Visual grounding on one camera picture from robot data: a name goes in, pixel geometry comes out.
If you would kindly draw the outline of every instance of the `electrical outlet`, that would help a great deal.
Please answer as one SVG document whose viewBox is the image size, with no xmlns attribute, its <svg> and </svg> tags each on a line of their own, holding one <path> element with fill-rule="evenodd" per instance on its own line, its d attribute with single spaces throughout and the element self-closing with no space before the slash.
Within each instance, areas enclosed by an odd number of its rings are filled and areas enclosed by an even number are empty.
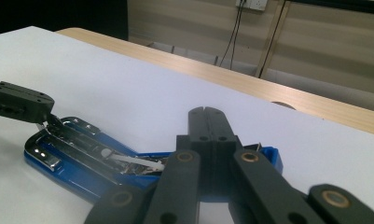
<svg viewBox="0 0 374 224">
<path fill-rule="evenodd" d="M 245 1 L 243 7 L 259 11 L 264 11 L 268 3 L 268 0 L 236 0 L 236 7 L 240 5 L 241 1 Z"/>
</svg>

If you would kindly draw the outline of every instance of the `power cord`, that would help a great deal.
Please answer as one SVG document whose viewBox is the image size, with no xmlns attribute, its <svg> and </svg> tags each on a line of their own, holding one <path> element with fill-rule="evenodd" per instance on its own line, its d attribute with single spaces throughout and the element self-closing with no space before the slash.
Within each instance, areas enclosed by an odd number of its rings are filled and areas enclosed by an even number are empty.
<svg viewBox="0 0 374 224">
<path fill-rule="evenodd" d="M 225 51 L 224 56 L 222 57 L 221 63 L 219 64 L 219 67 L 222 66 L 222 62 L 224 62 L 225 56 L 227 56 L 227 53 L 228 53 L 228 50 L 229 50 L 229 47 L 230 47 L 230 43 L 232 42 L 233 36 L 235 36 L 235 38 L 233 39 L 233 50 L 232 50 L 232 56 L 231 56 L 231 60 L 230 60 L 230 70 L 232 70 L 233 56 L 234 56 L 235 45 L 236 45 L 236 38 L 237 38 L 237 34 L 239 33 L 240 20 L 242 18 L 242 8 L 243 8 L 245 2 L 246 2 L 246 0 L 240 1 L 239 9 L 237 11 L 235 25 L 233 26 L 232 35 L 230 36 L 230 40 L 228 42 L 227 50 Z"/>
</svg>

